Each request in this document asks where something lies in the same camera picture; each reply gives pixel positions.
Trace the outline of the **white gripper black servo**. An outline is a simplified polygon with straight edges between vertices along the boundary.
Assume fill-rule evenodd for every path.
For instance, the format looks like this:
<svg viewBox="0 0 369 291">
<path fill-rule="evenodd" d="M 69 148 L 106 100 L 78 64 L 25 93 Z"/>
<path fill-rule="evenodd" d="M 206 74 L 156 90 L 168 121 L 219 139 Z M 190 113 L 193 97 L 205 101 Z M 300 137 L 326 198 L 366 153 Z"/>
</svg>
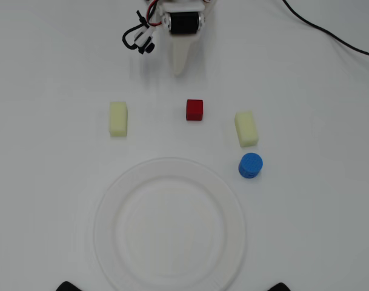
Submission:
<svg viewBox="0 0 369 291">
<path fill-rule="evenodd" d="M 180 76 L 198 50 L 198 31 L 205 22 L 203 1 L 162 1 L 159 15 L 164 28 L 171 35 L 172 68 L 175 76 Z"/>
</svg>

